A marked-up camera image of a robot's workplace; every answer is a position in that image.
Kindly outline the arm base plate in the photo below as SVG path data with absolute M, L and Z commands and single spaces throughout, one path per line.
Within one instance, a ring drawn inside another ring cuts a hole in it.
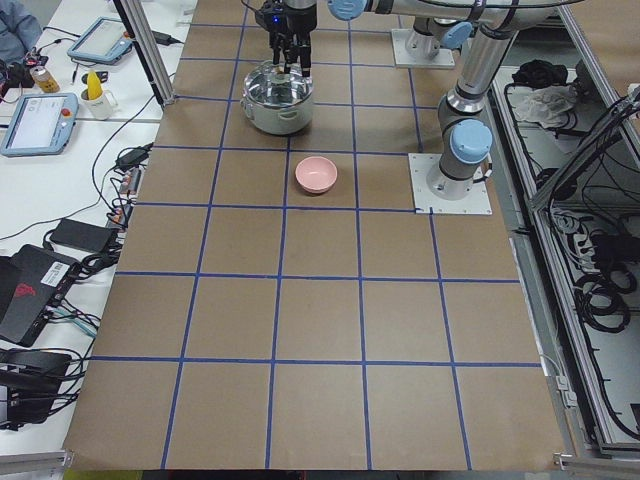
M 391 43 L 397 68 L 455 68 L 452 50 L 441 47 L 434 36 L 423 35 L 413 29 L 392 29 Z
M 408 155 L 416 214 L 490 216 L 492 207 L 482 166 L 467 180 L 452 180 L 440 170 L 440 154 Z

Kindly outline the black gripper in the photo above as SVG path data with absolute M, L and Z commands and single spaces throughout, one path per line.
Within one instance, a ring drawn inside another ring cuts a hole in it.
M 299 49 L 303 77 L 311 76 L 311 32 L 317 27 L 316 0 L 273 1 L 274 32 L 270 34 L 272 65 L 279 74 L 289 74 L 289 49 Z

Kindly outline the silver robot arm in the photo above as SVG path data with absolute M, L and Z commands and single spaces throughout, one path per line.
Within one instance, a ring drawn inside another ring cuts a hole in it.
M 438 107 L 444 150 L 428 174 L 434 193 L 462 198 L 487 159 L 493 134 L 480 119 L 486 93 L 517 34 L 547 19 L 566 1 L 330 1 L 331 14 L 343 21 L 364 13 L 407 15 L 441 46 L 467 38 L 477 28 L 456 84 Z
M 413 34 L 446 49 L 460 47 L 472 30 L 471 59 L 463 78 L 472 88 L 500 67 L 518 32 L 545 20 L 556 1 L 329 1 L 334 18 L 348 22 L 363 14 L 405 15 L 414 19 Z M 269 35 L 275 63 L 299 64 L 311 75 L 311 32 L 317 28 L 315 1 L 265 1 L 255 22 Z

